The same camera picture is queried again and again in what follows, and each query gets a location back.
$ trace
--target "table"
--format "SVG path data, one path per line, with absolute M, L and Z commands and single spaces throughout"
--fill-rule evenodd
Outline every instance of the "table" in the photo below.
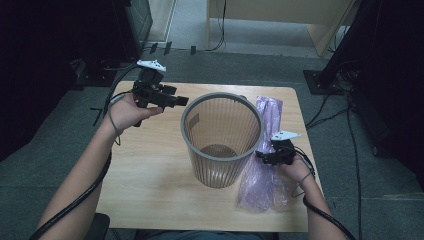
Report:
M 319 56 L 327 51 L 331 40 L 348 17 L 355 0 L 208 0 L 206 46 L 209 47 L 210 18 L 290 22 L 307 24 Z
M 116 92 L 132 88 L 121 82 Z M 293 139 L 315 161 L 309 145 L 296 92 L 285 87 L 258 87 L 188 83 L 163 83 L 177 87 L 176 95 L 190 98 L 210 92 L 244 95 L 253 104 L 256 97 L 283 100 L 281 127 L 301 133 Z M 112 150 L 112 163 L 103 181 L 97 212 L 111 218 L 112 228 L 223 230 L 258 232 L 306 232 L 307 215 L 302 197 L 282 212 L 250 213 L 236 207 L 240 178 L 224 189 L 209 188 L 194 176 L 180 131 L 185 107 L 166 108 L 161 115 L 129 128 L 122 145 Z

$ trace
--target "floor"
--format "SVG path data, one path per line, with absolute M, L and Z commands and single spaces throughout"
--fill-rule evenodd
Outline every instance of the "floor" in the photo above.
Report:
M 177 0 L 150 0 L 153 24 L 150 28 L 147 41 L 165 42 Z
M 166 42 L 172 41 L 173 49 L 190 49 L 192 46 L 196 46 L 197 50 L 215 48 L 221 39 L 222 19 L 211 20 L 211 39 L 208 46 L 205 30 L 206 2 L 206 0 L 176 0 L 169 31 L 165 34 L 164 41 L 149 41 L 147 46 L 158 43 L 164 47 Z M 168 11 L 168 8 L 165 9 L 161 11 L 154 6 L 152 15 L 161 16 L 163 12 Z M 225 42 L 216 50 L 217 52 L 319 58 L 305 24 L 226 19 L 224 26 Z M 337 46 L 341 41 L 343 33 L 344 27 L 332 42 L 333 49 L 334 45 Z M 330 57 L 330 52 L 323 56 L 326 59 Z

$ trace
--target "black stand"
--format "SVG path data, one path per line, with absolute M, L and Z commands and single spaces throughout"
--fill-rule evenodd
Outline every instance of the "black stand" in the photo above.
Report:
M 116 72 L 107 70 L 90 72 L 84 61 L 80 61 L 75 68 L 77 81 L 72 90 L 82 91 L 84 87 L 111 87 Z
M 308 84 L 309 91 L 313 95 L 343 95 L 340 89 L 336 86 L 330 84 L 328 87 L 323 87 L 320 83 L 320 76 L 322 71 L 313 71 L 313 70 L 303 70 L 303 75 L 305 76 L 306 83 Z

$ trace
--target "gray carpet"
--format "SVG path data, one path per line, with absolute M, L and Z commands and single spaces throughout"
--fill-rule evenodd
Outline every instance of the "gray carpet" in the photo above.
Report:
M 164 81 L 285 86 L 296 90 L 303 118 L 318 111 L 323 96 L 309 93 L 302 70 L 321 70 L 325 59 L 171 51 L 145 54 L 165 65 Z M 134 71 L 125 80 L 134 80 Z M 97 111 L 107 88 L 70 91 L 46 119 L 34 139 L 0 163 L 0 239 L 27 239 L 56 188 L 95 132 Z M 321 117 L 347 107 L 346 96 L 332 96 Z M 351 114 L 362 185 L 364 239 L 422 239 L 424 196 L 415 175 L 395 159 L 375 158 L 359 116 Z M 358 237 L 354 148 L 346 114 L 308 131 L 325 197 L 334 216 Z M 122 239 L 134 230 L 117 229 Z M 280 239 L 306 239 L 306 233 L 281 233 Z M 115 239 L 111 231 L 107 239 Z

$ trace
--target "wastebasket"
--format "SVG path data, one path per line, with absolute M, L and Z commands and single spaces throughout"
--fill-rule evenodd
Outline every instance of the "wastebasket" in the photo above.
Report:
M 228 187 L 262 140 L 256 107 L 232 93 L 210 93 L 191 102 L 181 118 L 194 175 L 212 188 Z

